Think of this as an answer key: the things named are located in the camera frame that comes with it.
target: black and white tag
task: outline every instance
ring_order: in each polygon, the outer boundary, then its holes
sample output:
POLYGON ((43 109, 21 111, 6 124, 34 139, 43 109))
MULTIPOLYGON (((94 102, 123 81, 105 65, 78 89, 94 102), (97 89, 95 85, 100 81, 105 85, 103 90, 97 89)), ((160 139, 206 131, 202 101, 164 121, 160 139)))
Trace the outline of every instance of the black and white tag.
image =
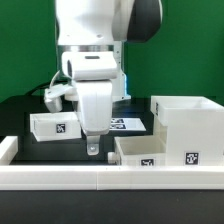
POLYGON ((66 124, 56 124, 56 133, 66 133, 66 124))
POLYGON ((141 166, 155 166, 155 159, 142 159, 141 166))
POLYGON ((124 119, 123 118, 112 118, 111 124, 124 124, 124 119))
POLYGON ((185 165, 199 165, 199 152, 186 152, 185 165))
POLYGON ((124 124, 111 124, 110 130, 125 130, 126 126, 124 124))

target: green background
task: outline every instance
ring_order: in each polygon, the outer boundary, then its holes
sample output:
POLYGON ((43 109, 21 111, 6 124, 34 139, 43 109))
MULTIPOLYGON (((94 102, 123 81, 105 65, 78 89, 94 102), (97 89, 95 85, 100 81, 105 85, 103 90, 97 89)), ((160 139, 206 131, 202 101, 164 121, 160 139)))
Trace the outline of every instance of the green background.
MULTIPOLYGON (((224 1, 162 0, 163 24, 146 44, 125 45, 128 92, 203 95, 224 104, 224 1)), ((56 72, 53 0, 0 2, 0 101, 56 72)))

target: white robotic arm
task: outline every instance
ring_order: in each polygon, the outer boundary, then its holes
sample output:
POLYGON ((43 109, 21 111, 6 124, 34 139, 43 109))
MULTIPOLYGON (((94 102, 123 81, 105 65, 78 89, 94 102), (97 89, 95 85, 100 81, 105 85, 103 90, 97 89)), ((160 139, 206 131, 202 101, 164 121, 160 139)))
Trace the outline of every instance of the white robotic arm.
POLYGON ((58 103, 58 96, 68 93, 71 100, 78 100, 77 113, 87 136, 87 152, 96 155, 100 135, 107 134, 110 128, 111 79, 119 74, 114 43, 145 42, 152 37, 161 24, 161 3, 160 0, 55 0, 55 8, 58 60, 71 85, 54 87, 57 97, 53 88, 47 90, 45 99, 58 103))

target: white box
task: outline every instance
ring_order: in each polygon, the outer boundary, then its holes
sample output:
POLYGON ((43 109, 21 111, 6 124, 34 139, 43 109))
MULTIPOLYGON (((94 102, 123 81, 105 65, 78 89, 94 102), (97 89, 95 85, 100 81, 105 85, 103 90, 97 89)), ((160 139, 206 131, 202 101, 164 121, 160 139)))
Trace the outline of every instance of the white box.
POLYGON ((30 131, 37 141, 81 138, 81 127, 75 112, 31 114, 30 131))
POLYGON ((115 154, 122 166, 165 164, 165 148, 157 136, 115 137, 115 154))
POLYGON ((153 136, 115 139, 122 165, 224 165, 224 107, 205 97, 152 96, 151 111, 153 136))

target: small white box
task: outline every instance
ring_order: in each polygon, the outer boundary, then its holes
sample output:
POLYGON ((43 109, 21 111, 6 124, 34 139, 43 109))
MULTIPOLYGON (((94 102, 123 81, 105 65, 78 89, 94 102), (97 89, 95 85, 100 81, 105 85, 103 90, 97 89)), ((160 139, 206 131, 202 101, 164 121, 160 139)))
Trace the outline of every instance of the small white box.
POLYGON ((30 131, 37 141, 81 138, 81 127, 75 112, 31 114, 30 131))
POLYGON ((165 164, 165 148, 157 136, 115 137, 115 154, 122 166, 165 164))

